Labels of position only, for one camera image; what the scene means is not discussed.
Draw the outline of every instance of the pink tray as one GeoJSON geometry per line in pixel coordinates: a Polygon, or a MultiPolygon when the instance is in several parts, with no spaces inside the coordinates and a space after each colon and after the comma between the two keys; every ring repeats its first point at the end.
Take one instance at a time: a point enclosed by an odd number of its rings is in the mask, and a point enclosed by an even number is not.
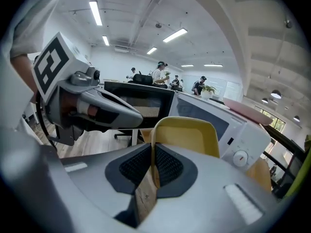
{"type": "Polygon", "coordinates": [[[272,119],[268,116],[264,115],[263,113],[245,105],[240,102],[231,100],[231,99],[225,99],[223,98],[223,101],[227,107],[229,107],[234,112],[256,122],[260,123],[262,125],[269,125],[272,123],[272,119]]]}

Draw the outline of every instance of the microwave knob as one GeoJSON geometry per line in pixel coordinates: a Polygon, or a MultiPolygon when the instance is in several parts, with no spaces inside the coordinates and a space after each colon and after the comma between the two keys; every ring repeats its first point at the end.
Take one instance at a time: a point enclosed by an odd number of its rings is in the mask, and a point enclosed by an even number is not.
{"type": "Polygon", "coordinates": [[[233,164],[236,166],[245,166],[247,159],[248,154],[243,150],[239,150],[233,155],[233,164]]]}

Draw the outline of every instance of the wooden floor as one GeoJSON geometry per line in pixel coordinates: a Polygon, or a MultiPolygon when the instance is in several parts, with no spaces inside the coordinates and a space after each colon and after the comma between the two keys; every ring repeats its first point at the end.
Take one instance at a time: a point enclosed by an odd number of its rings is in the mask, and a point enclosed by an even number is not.
{"type": "MultiPolygon", "coordinates": [[[[44,115],[43,119],[49,134],[51,134],[54,131],[55,126],[50,124],[44,115]]],[[[44,135],[40,124],[36,124],[34,118],[30,119],[28,124],[43,144],[50,144],[44,135]]],[[[85,131],[73,146],[57,143],[56,148],[58,156],[59,158],[67,158],[73,156],[104,153],[126,148],[128,142],[130,141],[130,137],[120,136],[115,139],[114,134],[116,133],[120,132],[117,130],[109,130],[105,133],[100,131],[85,131]]],[[[146,176],[137,188],[135,196],[137,200],[139,218],[141,221],[143,221],[156,204],[156,187],[152,182],[150,170],[147,172],[146,176]]]]}

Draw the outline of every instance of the black cable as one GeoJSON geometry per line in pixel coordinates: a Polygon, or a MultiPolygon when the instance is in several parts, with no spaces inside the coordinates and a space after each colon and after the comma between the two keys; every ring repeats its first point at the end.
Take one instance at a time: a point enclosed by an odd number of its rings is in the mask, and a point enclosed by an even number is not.
{"type": "Polygon", "coordinates": [[[38,91],[36,96],[35,96],[35,108],[37,110],[37,116],[38,116],[38,119],[39,119],[39,123],[41,125],[42,130],[43,130],[43,133],[47,137],[47,139],[50,142],[50,144],[52,145],[52,147],[54,147],[56,152],[57,152],[57,148],[56,148],[55,144],[53,143],[52,140],[49,140],[49,132],[48,132],[47,128],[45,127],[45,124],[44,124],[44,121],[43,121],[40,102],[41,102],[41,94],[38,91]]]}

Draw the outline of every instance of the white microwave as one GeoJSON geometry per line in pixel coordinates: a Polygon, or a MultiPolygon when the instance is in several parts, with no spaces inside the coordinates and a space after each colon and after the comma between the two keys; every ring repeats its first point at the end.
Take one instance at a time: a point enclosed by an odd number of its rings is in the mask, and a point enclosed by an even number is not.
{"type": "Polygon", "coordinates": [[[240,170],[248,170],[269,145],[266,130],[225,105],[175,92],[169,116],[210,122],[217,133],[220,157],[240,170]]]}

